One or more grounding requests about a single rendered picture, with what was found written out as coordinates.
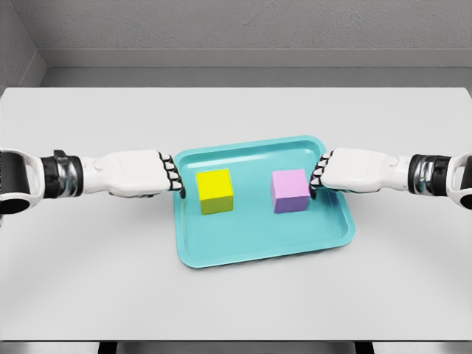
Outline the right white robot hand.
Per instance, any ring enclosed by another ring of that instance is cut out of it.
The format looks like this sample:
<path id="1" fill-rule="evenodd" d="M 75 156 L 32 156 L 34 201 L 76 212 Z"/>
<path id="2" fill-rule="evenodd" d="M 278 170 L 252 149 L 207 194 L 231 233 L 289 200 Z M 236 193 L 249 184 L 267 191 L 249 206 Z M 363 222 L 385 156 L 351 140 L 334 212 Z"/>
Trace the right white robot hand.
<path id="1" fill-rule="evenodd" d="M 322 189 L 370 193 L 382 187 L 385 153 L 339 147 L 321 155 L 310 175 L 309 193 L 315 200 Z"/>

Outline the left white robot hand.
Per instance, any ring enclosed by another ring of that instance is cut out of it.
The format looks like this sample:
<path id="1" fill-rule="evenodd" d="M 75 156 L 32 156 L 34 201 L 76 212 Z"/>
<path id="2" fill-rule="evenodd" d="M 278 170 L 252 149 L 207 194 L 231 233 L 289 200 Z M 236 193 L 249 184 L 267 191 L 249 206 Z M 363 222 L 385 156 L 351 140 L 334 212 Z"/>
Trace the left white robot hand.
<path id="1" fill-rule="evenodd" d="M 106 190 L 123 198 L 147 198 L 164 192 L 186 190 L 173 157 L 157 150 L 129 150 L 103 158 Z"/>

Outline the pink cube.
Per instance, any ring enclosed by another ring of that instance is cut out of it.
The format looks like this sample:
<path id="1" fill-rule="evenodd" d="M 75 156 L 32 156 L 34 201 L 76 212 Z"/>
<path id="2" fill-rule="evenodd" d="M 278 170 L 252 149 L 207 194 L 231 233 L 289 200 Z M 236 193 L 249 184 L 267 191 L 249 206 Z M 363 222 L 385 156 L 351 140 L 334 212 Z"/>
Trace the pink cube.
<path id="1" fill-rule="evenodd" d="M 309 199 L 308 180 L 303 169 L 272 172 L 271 200 L 274 213 L 305 211 Z"/>

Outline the yellow cube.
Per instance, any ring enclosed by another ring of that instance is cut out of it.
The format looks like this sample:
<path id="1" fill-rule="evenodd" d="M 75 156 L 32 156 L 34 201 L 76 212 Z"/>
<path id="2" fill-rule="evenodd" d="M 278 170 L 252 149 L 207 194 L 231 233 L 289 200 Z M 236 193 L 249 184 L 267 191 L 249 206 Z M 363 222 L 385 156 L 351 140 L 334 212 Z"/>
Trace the yellow cube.
<path id="1" fill-rule="evenodd" d="M 228 169 L 196 173 L 196 181 L 202 215 L 233 210 L 234 192 Z"/>

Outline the teal plastic tray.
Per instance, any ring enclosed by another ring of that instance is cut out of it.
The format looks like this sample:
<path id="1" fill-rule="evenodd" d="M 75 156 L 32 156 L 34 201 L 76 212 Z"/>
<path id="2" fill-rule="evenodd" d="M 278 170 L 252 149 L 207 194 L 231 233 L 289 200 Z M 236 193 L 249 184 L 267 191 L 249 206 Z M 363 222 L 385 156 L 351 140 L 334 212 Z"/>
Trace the teal plastic tray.
<path id="1" fill-rule="evenodd" d="M 186 197 L 174 196 L 176 250 L 191 268 L 222 266 L 270 257 L 345 246 L 355 224 L 344 196 L 330 190 L 301 212 L 273 211 L 270 181 L 276 170 L 303 169 L 309 176 L 326 152 L 314 136 L 244 142 L 185 150 L 174 162 Z M 234 191 L 234 209 L 202 215 L 196 175 L 227 169 Z"/>

